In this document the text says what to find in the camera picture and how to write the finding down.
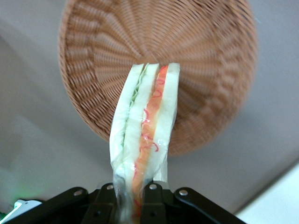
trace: woven basket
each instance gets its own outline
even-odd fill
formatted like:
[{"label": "woven basket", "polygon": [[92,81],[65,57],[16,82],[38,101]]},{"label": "woven basket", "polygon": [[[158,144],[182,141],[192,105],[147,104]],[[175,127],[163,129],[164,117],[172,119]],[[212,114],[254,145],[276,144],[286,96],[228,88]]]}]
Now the woven basket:
[{"label": "woven basket", "polygon": [[59,53],[72,103],[107,141],[132,65],[179,63],[172,156],[201,148],[237,114],[254,76],[256,30],[246,0],[69,0]]}]

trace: orange filling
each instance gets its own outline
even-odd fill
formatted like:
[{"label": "orange filling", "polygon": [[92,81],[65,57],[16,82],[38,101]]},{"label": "orange filling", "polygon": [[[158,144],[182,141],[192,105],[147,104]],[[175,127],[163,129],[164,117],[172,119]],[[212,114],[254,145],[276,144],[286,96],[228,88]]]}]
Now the orange filling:
[{"label": "orange filling", "polygon": [[157,112],[162,102],[167,69],[168,66],[164,66],[160,69],[156,79],[155,90],[144,109],[146,118],[141,124],[141,136],[139,140],[140,153],[135,161],[135,174],[132,183],[132,191],[134,195],[134,216],[136,217],[139,217],[141,214],[143,179],[149,162],[151,147],[154,145],[156,148],[155,152],[159,151],[159,147],[153,142],[153,139],[157,125]]}]

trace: sandwich wedge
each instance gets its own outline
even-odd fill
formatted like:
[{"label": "sandwich wedge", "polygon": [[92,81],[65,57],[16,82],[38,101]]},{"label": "sandwich wedge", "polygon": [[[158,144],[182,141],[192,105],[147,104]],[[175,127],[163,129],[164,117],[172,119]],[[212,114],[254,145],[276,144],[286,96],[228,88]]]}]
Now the sandwich wedge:
[{"label": "sandwich wedge", "polygon": [[141,213],[142,189],[167,181],[167,152],[176,118],[179,64],[133,65],[121,92],[110,133],[114,188],[121,222]]}]

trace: cling film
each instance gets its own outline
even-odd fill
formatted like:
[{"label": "cling film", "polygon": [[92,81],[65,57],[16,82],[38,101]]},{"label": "cling film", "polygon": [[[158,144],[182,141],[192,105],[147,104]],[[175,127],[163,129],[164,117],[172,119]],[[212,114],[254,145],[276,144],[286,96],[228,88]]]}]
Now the cling film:
[{"label": "cling film", "polygon": [[142,189],[167,182],[167,152],[177,112],[179,64],[133,65],[115,109],[110,157],[120,223],[138,223]]}]

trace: bolt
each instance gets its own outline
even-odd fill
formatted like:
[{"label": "bolt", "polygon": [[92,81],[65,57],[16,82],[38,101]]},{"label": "bolt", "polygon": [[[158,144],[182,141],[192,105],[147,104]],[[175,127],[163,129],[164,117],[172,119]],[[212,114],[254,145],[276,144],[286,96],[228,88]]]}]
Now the bolt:
[{"label": "bolt", "polygon": [[111,190],[111,189],[113,189],[113,185],[112,184],[110,184],[110,185],[107,186],[107,190]]},{"label": "bolt", "polygon": [[186,195],[188,194],[188,191],[186,191],[186,190],[180,190],[180,191],[179,191],[179,194],[180,194],[181,196],[186,196]]},{"label": "bolt", "polygon": [[155,185],[155,184],[151,184],[151,185],[149,186],[149,189],[151,189],[151,190],[156,190],[156,189],[157,189],[157,185]]},{"label": "bolt", "polygon": [[75,191],[74,196],[79,196],[81,194],[82,194],[82,190],[80,189],[80,190]]}]

